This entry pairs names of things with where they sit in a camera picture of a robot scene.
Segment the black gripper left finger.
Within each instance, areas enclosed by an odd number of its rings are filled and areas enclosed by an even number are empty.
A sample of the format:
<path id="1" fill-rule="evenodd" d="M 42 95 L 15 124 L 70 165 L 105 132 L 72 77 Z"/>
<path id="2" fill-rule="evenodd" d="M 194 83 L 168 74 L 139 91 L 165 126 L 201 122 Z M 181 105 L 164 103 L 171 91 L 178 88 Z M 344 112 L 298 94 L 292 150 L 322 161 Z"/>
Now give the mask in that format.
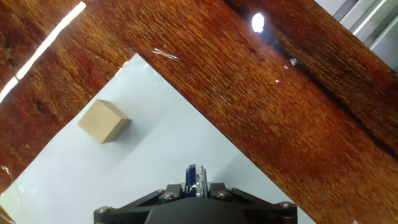
<path id="1" fill-rule="evenodd" d="M 103 206 L 93 213 L 95 224 L 140 224 L 145 223 L 150 211 L 158 205 L 163 205 L 185 197 L 181 184 L 170 184 L 166 189 L 151 192 L 121 208 Z"/>

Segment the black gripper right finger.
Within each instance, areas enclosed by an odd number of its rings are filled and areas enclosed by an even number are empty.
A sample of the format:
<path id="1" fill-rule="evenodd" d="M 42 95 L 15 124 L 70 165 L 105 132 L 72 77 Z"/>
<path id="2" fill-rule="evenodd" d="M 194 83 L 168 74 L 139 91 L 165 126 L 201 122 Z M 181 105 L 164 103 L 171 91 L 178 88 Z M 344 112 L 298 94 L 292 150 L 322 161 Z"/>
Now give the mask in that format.
<path id="1" fill-rule="evenodd" d="M 298 206 L 292 202 L 270 203 L 225 184 L 210 184 L 208 196 L 234 205 L 246 223 L 297 224 Z"/>

